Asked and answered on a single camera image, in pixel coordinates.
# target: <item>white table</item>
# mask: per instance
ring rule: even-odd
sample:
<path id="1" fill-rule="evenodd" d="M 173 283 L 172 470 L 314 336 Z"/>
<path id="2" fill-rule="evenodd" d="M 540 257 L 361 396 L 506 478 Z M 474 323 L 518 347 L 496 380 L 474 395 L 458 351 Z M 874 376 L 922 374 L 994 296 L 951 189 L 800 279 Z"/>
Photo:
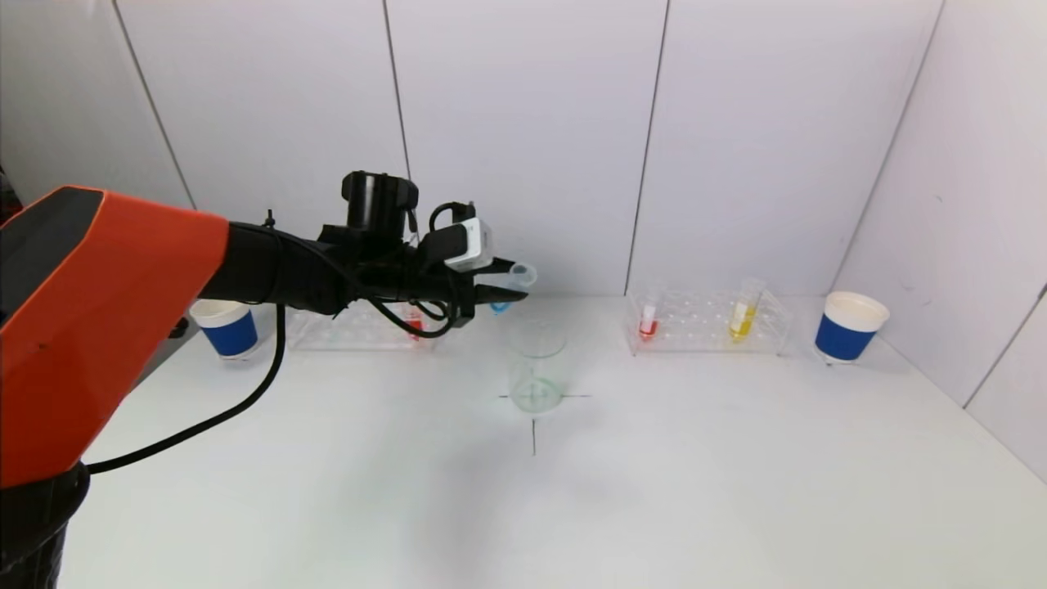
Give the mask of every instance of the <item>white table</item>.
<path id="1" fill-rule="evenodd" d="M 92 479 L 63 589 L 1047 587 L 1047 485 L 888 345 L 860 366 L 633 358 L 621 299 L 577 324 L 575 395 L 506 399 L 497 318 L 435 353 L 295 353 L 252 409 Z M 268 368 L 202 336 L 86 461 L 232 406 Z"/>

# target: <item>wall seam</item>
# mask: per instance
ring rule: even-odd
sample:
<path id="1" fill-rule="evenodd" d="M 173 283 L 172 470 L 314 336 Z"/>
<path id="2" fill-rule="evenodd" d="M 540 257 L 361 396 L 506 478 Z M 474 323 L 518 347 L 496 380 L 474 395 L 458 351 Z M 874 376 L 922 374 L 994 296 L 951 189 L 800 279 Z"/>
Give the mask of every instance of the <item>wall seam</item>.
<path id="1" fill-rule="evenodd" d="M 894 144 L 898 140 L 898 134 L 901 132 L 901 126 L 905 124 L 906 117 L 909 115 L 909 107 L 912 104 L 913 95 L 916 93 L 916 86 L 919 84 L 919 78 L 923 74 L 923 66 L 927 65 L 927 56 L 931 53 L 931 46 L 934 44 L 934 37 L 938 32 L 938 24 L 941 22 L 941 15 L 945 10 L 945 3 L 949 0 L 942 0 L 938 4 L 938 14 L 935 16 L 934 24 L 931 26 L 931 35 L 928 37 L 927 45 L 923 47 L 923 55 L 920 58 L 919 66 L 916 68 L 916 75 L 913 77 L 913 85 L 909 88 L 909 95 L 906 96 L 905 106 L 901 107 L 901 115 L 898 116 L 898 122 L 894 127 L 894 134 L 891 135 L 891 141 L 887 144 L 887 152 L 884 153 L 884 160 L 879 164 L 879 171 L 876 172 L 876 179 L 872 182 L 872 187 L 869 189 L 869 196 L 865 199 L 865 205 L 862 207 L 862 212 L 857 217 L 857 223 L 854 225 L 854 231 L 851 232 L 850 242 L 847 243 L 847 248 L 844 249 L 843 257 L 840 259 L 840 267 L 837 268 L 836 275 L 832 276 L 832 281 L 829 285 L 829 290 L 834 290 L 837 288 L 837 282 L 840 281 L 840 275 L 844 271 L 844 266 L 847 265 L 847 259 L 850 257 L 851 252 L 854 249 L 854 243 L 857 241 L 857 233 L 862 230 L 862 224 L 865 222 L 865 217 L 869 212 L 869 206 L 872 204 L 873 196 L 876 194 L 876 188 L 879 187 L 879 182 L 884 178 L 884 171 L 887 169 L 887 162 L 891 159 L 891 153 L 894 152 Z"/>
<path id="2" fill-rule="evenodd" d="M 662 58 L 665 56 L 665 36 L 666 31 L 669 29 L 669 7 L 671 5 L 672 0 L 666 0 L 665 20 L 662 21 L 662 43 L 659 46 L 658 67 L 654 70 L 654 90 L 651 92 L 651 112 L 647 119 L 647 141 L 644 143 L 644 159 L 640 167 L 640 190 L 637 194 L 637 211 L 632 218 L 632 240 L 629 242 L 629 262 L 625 267 L 625 287 L 622 289 L 622 294 L 628 293 L 629 279 L 632 276 L 632 255 L 637 250 L 637 232 L 640 227 L 640 204 L 643 201 L 644 180 L 647 177 L 647 155 L 650 153 L 651 148 L 651 129 L 654 126 L 654 105 L 658 103 L 658 86 L 659 81 L 662 77 Z"/>
<path id="3" fill-rule="evenodd" d="M 128 51 L 131 53 L 131 61 L 134 63 L 135 72 L 138 74 L 138 80 L 141 82 L 141 87 L 146 91 L 146 99 L 149 100 L 149 108 L 153 111 L 153 118 L 156 120 L 157 127 L 160 128 L 160 136 L 163 137 L 163 144 L 168 148 L 168 154 L 171 155 L 171 162 L 175 165 L 175 173 L 178 174 L 178 180 L 182 183 L 182 189 L 185 190 L 185 197 L 190 200 L 190 205 L 194 209 L 199 209 L 197 206 L 196 199 L 193 198 L 193 191 L 190 190 L 190 185 L 185 181 L 185 174 L 182 173 L 182 166 L 178 163 L 178 157 L 175 156 L 175 150 L 171 146 L 171 138 L 168 137 L 168 130 L 163 127 L 163 120 L 160 119 L 160 112 L 156 109 L 156 101 L 153 100 L 153 93 L 149 90 L 149 84 L 146 83 L 146 75 L 141 71 L 141 64 L 138 62 L 138 55 L 134 51 L 134 46 L 131 44 L 131 36 L 128 35 L 127 24 L 124 22 L 124 14 L 120 13 L 119 4 L 116 0 L 112 0 L 113 12 L 116 13 L 116 22 L 120 25 L 120 32 L 124 35 L 124 42 L 128 46 Z"/>
<path id="4" fill-rule="evenodd" d="M 389 65 L 393 66 L 393 91 L 396 94 L 396 112 L 400 117 L 400 141 L 403 143 L 403 162 L 407 166 L 407 179 L 410 177 L 410 157 L 407 156 L 407 130 L 403 124 L 403 106 L 400 101 L 400 78 L 396 71 L 396 55 L 393 53 L 393 27 L 389 24 L 389 7 L 386 0 L 382 0 L 382 14 L 385 16 L 385 39 L 389 45 Z"/>

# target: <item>test tube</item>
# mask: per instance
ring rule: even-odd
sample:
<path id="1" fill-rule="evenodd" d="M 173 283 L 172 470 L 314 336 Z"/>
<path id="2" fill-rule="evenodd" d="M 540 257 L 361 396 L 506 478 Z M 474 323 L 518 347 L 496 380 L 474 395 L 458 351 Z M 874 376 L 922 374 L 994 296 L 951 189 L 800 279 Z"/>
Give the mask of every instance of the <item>test tube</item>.
<path id="1" fill-rule="evenodd" d="M 762 279 L 749 277 L 741 282 L 741 293 L 734 304 L 734 312 L 731 314 L 731 323 L 728 333 L 731 339 L 737 344 L 749 338 L 749 333 L 753 329 L 753 320 L 756 318 L 756 309 L 760 305 L 760 298 L 763 296 L 763 289 L 766 282 Z"/>
<path id="2" fill-rule="evenodd" d="M 647 291 L 640 305 L 640 339 L 650 342 L 658 334 L 659 308 L 662 307 L 663 289 L 653 287 Z"/>
<path id="3" fill-rule="evenodd" d="M 422 312 L 421 311 L 419 311 L 414 305 L 410 305 L 410 307 L 407 308 L 407 314 L 406 315 L 407 315 L 407 318 L 406 318 L 407 319 L 407 325 L 414 327 L 415 330 L 425 331 L 425 322 L 422 320 Z M 407 337 L 410 338 L 415 342 L 421 342 L 422 341 L 421 338 L 419 338 L 418 336 L 415 336 L 414 334 L 408 334 Z"/>

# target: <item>paper cup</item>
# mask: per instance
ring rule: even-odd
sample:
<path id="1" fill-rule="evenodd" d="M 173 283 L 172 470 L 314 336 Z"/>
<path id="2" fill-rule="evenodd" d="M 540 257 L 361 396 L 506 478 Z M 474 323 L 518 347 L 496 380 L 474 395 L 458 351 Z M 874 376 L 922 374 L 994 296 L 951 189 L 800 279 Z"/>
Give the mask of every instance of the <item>paper cup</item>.
<path id="1" fill-rule="evenodd" d="M 243 303 L 201 299 L 190 308 L 190 317 L 222 358 L 238 357 L 259 341 L 251 310 Z"/>
<path id="2" fill-rule="evenodd" d="M 891 317 L 882 303 L 856 292 L 831 292 L 815 345 L 827 360 L 856 360 Z"/>

